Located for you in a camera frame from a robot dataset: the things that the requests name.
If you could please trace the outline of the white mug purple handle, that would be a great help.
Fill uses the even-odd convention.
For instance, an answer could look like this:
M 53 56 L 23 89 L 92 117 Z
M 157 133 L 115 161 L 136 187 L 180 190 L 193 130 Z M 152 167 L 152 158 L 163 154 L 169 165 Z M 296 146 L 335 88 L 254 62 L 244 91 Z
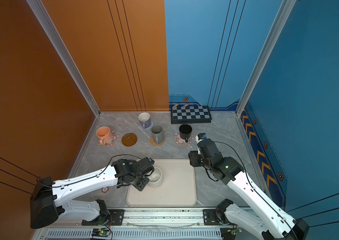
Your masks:
M 151 115 L 149 113 L 141 113 L 138 116 L 140 126 L 143 128 L 148 127 L 151 124 Z

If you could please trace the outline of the pink flower coaster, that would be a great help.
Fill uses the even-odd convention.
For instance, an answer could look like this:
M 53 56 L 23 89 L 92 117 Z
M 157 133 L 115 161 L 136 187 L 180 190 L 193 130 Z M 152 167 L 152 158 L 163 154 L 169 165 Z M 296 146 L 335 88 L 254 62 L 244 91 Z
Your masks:
M 174 135 L 174 139 L 175 139 L 175 143 L 178 145 L 178 146 L 186 146 L 186 147 L 189 147 L 192 145 L 192 141 L 194 140 L 194 135 L 191 135 L 190 138 L 188 139 L 188 142 L 185 142 L 184 139 L 182 139 L 180 137 L 180 134 L 179 133 L 175 133 Z
M 104 139 L 100 139 L 99 142 L 98 142 L 98 146 L 99 147 L 107 147 L 107 148 L 111 148 L 114 143 L 119 139 L 119 135 L 116 134 L 115 131 L 111 131 L 111 133 L 113 134 L 113 139 L 109 142 L 109 143 L 106 143 Z

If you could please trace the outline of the white speckled mug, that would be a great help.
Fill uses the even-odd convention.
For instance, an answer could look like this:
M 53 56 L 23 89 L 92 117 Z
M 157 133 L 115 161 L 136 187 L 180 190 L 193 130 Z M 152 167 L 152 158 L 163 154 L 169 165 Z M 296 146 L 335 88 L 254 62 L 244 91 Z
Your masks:
M 148 176 L 149 179 L 149 186 L 152 188 L 159 187 L 163 182 L 163 173 L 161 169 L 154 167 L 153 173 L 151 173 L 150 176 Z

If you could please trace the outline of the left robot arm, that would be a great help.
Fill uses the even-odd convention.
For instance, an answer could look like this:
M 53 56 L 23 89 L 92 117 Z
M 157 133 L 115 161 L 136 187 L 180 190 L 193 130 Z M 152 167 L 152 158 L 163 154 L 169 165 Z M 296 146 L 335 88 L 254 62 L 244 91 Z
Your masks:
M 39 179 L 30 197 L 30 227 L 47 227 L 57 220 L 80 220 L 83 226 L 110 224 L 111 216 L 105 201 L 79 201 L 77 198 L 106 187 L 133 186 L 142 191 L 149 183 L 154 160 L 120 158 L 106 167 L 75 178 L 53 181 Z

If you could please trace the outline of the brown wooden round coaster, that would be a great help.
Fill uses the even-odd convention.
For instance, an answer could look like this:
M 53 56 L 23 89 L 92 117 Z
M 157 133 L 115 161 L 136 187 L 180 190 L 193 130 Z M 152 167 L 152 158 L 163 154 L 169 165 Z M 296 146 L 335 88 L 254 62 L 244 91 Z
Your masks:
M 138 140 L 138 137 L 134 133 L 127 133 L 122 137 L 122 144 L 126 147 L 133 146 Z

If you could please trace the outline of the black mug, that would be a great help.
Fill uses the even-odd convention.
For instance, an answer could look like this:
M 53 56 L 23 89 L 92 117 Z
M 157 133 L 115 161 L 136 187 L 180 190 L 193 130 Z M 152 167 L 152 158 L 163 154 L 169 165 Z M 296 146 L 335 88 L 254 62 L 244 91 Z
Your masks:
M 179 126 L 179 136 L 182 140 L 188 143 L 188 140 L 191 137 L 192 127 L 187 124 L 183 124 Z

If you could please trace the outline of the grey mug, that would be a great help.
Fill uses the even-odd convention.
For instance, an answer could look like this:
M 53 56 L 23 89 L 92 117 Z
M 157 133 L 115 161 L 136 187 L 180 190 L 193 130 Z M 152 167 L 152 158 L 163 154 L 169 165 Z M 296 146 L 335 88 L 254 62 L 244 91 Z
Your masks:
M 152 128 L 151 128 L 151 133 L 152 133 L 152 136 L 154 141 L 159 144 L 163 141 L 163 139 L 165 138 L 164 136 L 164 132 L 163 132 L 163 127 L 160 126 L 160 125 L 154 125 Z

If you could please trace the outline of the grey woven round coaster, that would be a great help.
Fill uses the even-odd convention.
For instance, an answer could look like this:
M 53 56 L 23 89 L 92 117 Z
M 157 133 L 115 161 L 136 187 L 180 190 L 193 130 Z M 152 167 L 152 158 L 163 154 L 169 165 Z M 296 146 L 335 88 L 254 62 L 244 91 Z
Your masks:
M 139 126 L 142 130 L 150 130 L 152 127 L 154 126 L 154 122 L 151 122 L 151 124 L 148 126 L 148 127 L 146 127 L 146 128 L 143 128 L 142 126 Z

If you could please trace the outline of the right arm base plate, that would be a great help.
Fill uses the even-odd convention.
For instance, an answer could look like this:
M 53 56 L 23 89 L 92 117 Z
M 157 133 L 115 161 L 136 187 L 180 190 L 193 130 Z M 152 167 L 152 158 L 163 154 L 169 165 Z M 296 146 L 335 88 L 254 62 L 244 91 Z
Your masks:
M 203 223 L 205 226 L 236 226 L 234 222 L 230 222 L 226 212 L 216 209 L 203 209 Z

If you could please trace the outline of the rattan woven round coaster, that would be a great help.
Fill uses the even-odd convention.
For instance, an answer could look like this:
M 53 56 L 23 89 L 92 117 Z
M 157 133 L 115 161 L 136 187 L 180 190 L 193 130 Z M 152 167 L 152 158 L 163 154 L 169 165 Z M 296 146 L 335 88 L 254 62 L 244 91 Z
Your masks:
M 150 143 L 151 143 L 153 146 L 156 146 L 156 147 L 157 147 L 157 146 L 163 145 L 165 141 L 166 141 L 166 139 L 164 138 L 163 141 L 162 141 L 161 143 L 157 144 L 157 143 L 154 141 L 153 137 L 150 138 Z

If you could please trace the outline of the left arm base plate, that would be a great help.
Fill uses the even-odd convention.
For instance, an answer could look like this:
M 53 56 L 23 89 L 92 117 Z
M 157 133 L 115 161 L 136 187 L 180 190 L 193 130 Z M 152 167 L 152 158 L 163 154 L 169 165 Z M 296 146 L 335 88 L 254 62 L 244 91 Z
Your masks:
M 100 214 L 92 221 L 82 220 L 82 226 L 121 226 L 123 223 L 125 210 L 108 210 L 108 215 Z

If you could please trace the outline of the orange mug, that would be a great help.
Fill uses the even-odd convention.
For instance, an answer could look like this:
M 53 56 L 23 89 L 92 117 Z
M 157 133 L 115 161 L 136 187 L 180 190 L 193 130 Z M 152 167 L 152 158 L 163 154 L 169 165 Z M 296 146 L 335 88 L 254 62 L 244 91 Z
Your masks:
M 100 127 L 96 131 L 96 136 L 99 138 L 99 145 L 106 146 L 114 141 L 114 134 L 109 127 Z

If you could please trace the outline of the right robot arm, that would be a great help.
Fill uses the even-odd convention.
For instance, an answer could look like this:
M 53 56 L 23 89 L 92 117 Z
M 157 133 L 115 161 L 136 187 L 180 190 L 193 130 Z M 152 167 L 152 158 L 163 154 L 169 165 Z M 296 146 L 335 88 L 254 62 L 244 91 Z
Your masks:
M 259 240 L 306 239 L 308 224 L 287 214 L 262 192 L 237 160 L 224 158 L 221 154 L 208 157 L 198 151 L 189 152 L 188 158 L 192 167 L 203 167 L 206 172 L 212 172 L 217 181 L 222 181 L 236 192 L 255 213 L 252 215 L 233 201 L 224 199 L 215 208 L 217 222 L 222 225 L 235 224 Z

